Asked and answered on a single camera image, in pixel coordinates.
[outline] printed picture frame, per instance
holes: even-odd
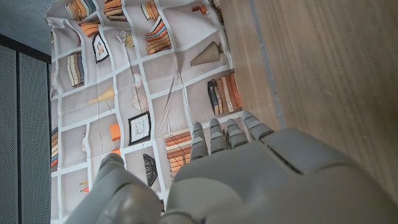
[[[95,54],[96,63],[102,62],[109,57],[108,49],[100,34],[95,34],[93,38],[93,50]]]
[[[150,139],[149,111],[129,119],[129,146]]]

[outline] metal panel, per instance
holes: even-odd
[[[45,62],[19,54],[20,223],[50,223],[50,131]]]
[[[18,223],[16,52],[0,46],[0,223]]]

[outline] wooden surface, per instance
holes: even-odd
[[[350,155],[398,202],[398,3],[222,1],[245,110],[279,129],[258,33],[286,127]]]

